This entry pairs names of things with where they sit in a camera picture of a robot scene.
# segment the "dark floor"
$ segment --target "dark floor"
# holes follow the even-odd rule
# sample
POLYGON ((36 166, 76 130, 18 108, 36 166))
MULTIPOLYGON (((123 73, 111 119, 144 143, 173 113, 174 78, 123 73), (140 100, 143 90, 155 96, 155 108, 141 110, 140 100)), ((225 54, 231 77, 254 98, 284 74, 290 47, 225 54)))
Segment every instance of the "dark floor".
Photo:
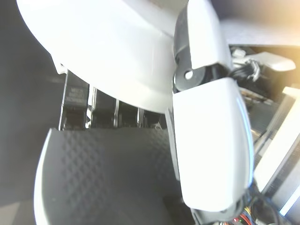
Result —
MULTIPOLYGON (((0 207, 24 202, 18 210, 31 211, 39 154, 59 121, 64 76, 56 73, 15 1, 0 4, 0 207)), ((32 224, 24 212, 14 225, 32 224)))

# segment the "black textured pad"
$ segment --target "black textured pad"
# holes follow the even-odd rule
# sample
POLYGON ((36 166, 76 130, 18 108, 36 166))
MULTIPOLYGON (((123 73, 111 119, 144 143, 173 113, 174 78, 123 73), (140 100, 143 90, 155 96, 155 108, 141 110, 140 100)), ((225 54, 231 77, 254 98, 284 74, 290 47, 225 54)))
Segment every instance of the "black textured pad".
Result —
POLYGON ((167 131, 142 128, 52 130, 42 190, 51 225, 172 225, 181 194, 167 131))

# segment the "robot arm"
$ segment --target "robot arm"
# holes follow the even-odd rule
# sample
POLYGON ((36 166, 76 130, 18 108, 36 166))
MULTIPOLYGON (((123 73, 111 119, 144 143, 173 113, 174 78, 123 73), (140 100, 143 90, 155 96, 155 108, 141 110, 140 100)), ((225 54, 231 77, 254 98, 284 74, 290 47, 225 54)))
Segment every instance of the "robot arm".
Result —
POLYGON ((170 139, 183 201, 196 223, 232 220, 252 183, 253 142, 239 87, 227 77, 229 47, 208 0, 190 0, 180 13, 174 58, 170 139))

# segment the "red wire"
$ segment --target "red wire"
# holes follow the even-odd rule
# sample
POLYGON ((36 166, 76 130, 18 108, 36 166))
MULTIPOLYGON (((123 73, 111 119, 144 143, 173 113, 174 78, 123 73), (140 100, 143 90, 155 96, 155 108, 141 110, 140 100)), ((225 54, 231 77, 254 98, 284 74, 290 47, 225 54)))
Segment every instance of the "red wire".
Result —
POLYGON ((250 220, 244 214, 241 214, 240 217, 242 217, 248 225, 251 225, 250 220))

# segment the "round hole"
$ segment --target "round hole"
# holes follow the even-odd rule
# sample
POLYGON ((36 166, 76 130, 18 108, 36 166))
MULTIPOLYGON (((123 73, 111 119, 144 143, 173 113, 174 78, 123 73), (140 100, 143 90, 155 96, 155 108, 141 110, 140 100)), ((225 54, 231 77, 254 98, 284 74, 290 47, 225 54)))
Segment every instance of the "round hole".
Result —
POLYGON ((187 72, 184 74, 184 77, 185 77, 187 80, 190 80, 190 79, 193 77, 193 71, 187 71, 187 72))

